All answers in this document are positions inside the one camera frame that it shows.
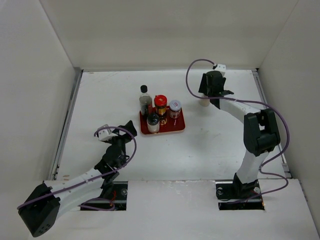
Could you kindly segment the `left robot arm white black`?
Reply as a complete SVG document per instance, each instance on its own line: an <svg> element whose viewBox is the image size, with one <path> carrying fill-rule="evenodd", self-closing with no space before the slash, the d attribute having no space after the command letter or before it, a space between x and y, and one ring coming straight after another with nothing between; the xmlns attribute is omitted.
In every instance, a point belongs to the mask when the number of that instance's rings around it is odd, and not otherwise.
<svg viewBox="0 0 320 240"><path fill-rule="evenodd" d="M137 142L137 130L129 120L117 127L106 124L98 128L94 136L109 146L93 168L58 185L39 184L18 206L18 215L32 237L45 234L66 212L76 207L85 208L87 202L105 200L112 195L113 181L133 159L132 155L127 155L126 144Z"/></svg>

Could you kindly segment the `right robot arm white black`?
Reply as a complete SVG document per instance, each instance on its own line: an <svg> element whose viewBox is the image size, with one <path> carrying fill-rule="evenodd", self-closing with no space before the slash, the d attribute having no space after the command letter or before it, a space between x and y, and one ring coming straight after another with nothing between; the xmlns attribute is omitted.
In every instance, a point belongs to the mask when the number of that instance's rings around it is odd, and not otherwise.
<svg viewBox="0 0 320 240"><path fill-rule="evenodd" d="M210 103L219 110L229 113L243 124L243 143L246 149L242 164L234 174L227 189L237 198L245 197L257 186L261 164L280 143L281 138L275 112L257 109L236 100L223 97L233 92L224 89L226 78L213 70L202 75L198 92L210 98Z"/></svg>

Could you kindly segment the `red lid sauce jar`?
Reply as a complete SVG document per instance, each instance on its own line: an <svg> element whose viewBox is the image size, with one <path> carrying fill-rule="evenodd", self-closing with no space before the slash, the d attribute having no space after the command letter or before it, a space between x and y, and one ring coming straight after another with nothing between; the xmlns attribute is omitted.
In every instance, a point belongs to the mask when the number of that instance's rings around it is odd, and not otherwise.
<svg viewBox="0 0 320 240"><path fill-rule="evenodd" d="M159 117L160 125L167 123L167 97L159 94L154 97L155 112Z"/></svg>

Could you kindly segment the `small jar white lid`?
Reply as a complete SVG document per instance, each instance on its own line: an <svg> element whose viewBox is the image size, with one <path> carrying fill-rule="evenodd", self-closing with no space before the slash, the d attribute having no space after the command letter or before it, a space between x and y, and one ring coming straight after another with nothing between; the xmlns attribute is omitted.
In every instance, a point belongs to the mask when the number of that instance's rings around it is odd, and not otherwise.
<svg viewBox="0 0 320 240"><path fill-rule="evenodd" d="M169 103L169 116L172 119L177 119L180 116L182 105L179 100L172 100Z"/></svg>

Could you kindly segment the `soy sauce bottle red label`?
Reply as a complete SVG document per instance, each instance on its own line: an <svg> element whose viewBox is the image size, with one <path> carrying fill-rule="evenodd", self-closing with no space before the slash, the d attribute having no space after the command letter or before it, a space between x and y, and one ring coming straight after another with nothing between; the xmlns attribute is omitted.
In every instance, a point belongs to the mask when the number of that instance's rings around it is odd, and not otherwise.
<svg viewBox="0 0 320 240"><path fill-rule="evenodd" d="M153 112L152 98L148 94L148 87L146 85L140 86L141 95L139 97L140 113L144 118Z"/></svg>

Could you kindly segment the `salt grinder black clear top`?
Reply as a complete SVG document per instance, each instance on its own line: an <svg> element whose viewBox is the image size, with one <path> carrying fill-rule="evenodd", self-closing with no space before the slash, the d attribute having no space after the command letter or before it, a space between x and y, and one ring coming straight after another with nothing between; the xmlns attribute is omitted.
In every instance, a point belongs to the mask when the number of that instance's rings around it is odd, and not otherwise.
<svg viewBox="0 0 320 240"><path fill-rule="evenodd" d="M208 99L208 97L204 94L202 94L200 100L199 100L199 104L203 107L208 107L211 103L210 103L210 99Z"/></svg>

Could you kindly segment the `white shaker black knob lid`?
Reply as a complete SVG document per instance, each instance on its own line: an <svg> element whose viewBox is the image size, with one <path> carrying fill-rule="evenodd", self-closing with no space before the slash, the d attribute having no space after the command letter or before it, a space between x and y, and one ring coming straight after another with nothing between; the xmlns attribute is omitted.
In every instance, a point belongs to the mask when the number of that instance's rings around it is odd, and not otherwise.
<svg viewBox="0 0 320 240"><path fill-rule="evenodd" d="M160 118L156 113L150 113L146 119L147 129L150 133L155 134L160 130Z"/></svg>

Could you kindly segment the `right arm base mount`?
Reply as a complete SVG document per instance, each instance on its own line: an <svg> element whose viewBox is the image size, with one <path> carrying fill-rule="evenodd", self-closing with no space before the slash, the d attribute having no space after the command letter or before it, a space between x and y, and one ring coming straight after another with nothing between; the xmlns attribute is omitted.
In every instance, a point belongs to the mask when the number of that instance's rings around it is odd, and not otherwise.
<svg viewBox="0 0 320 240"><path fill-rule="evenodd" d="M216 197L221 211L264 210L259 182L256 180L249 185L234 182L217 182Z"/></svg>

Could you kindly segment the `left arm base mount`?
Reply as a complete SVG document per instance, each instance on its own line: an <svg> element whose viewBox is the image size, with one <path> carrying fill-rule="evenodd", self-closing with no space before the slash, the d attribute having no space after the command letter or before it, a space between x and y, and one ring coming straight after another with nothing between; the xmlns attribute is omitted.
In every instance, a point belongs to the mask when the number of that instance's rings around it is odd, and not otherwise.
<svg viewBox="0 0 320 240"><path fill-rule="evenodd" d="M126 211L128 182L113 182L108 190L103 190L99 197L81 204L81 211Z"/></svg>

